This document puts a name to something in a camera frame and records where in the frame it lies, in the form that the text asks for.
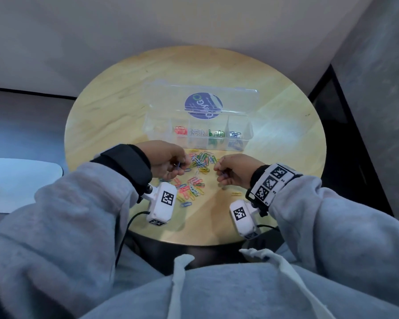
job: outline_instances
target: clear plastic organizer box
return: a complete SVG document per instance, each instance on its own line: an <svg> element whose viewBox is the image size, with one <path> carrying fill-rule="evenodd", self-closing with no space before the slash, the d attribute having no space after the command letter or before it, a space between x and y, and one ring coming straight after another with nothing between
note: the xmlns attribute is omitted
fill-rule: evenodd
<svg viewBox="0 0 399 319"><path fill-rule="evenodd" d="M253 138L248 113L259 103L259 91L172 85L157 80L143 85L149 104L143 132L183 148L242 151Z"/></svg>

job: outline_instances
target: gray sleeve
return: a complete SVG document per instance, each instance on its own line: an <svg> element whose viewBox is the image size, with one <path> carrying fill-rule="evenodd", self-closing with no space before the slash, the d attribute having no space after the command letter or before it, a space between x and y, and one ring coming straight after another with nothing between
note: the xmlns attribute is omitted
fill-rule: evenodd
<svg viewBox="0 0 399 319"><path fill-rule="evenodd" d="M0 317L78 318L106 300L137 199L126 178L88 162L6 216L0 223Z"/></svg>
<svg viewBox="0 0 399 319"><path fill-rule="evenodd" d="M270 207L301 265L399 306L399 221L321 187L292 180Z"/></svg>

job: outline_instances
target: white chair seat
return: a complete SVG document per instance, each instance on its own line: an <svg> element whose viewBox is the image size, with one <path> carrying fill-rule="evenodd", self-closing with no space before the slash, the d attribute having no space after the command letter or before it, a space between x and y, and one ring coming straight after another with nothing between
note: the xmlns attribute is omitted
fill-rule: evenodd
<svg viewBox="0 0 399 319"><path fill-rule="evenodd" d="M62 175L56 163L0 158L0 213L34 203L36 191Z"/></svg>

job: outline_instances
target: wood grain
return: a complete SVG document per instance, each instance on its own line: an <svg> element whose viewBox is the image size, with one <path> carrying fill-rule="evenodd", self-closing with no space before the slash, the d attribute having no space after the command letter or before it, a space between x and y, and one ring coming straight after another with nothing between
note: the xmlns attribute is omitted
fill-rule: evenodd
<svg viewBox="0 0 399 319"><path fill-rule="evenodd" d="M65 154L70 170L118 143L146 141L142 132L149 107L142 85L157 79L182 85L243 87L260 91L260 104L250 115L254 138L245 154L271 164L282 162L320 177L325 164L325 135L319 117L303 92L272 67L229 50L204 46L159 48L122 60L98 75L83 90L69 114ZM213 151L216 157L231 151ZM222 190L210 173L203 177L206 195L188 208L177 207L173 218L160 227L139 216L131 230L161 241L185 245L218 245L240 241L229 215L237 197ZM132 215L146 210L136 205ZM260 220L275 224L270 217Z"/></svg>

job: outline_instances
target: transparent lid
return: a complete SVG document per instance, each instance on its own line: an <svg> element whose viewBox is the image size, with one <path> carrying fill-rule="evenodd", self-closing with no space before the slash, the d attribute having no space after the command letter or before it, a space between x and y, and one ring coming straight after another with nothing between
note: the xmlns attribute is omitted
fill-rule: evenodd
<svg viewBox="0 0 399 319"><path fill-rule="evenodd" d="M249 113L259 104L259 91L176 85L165 80L155 80L143 84L143 98L152 109L158 111Z"/></svg>

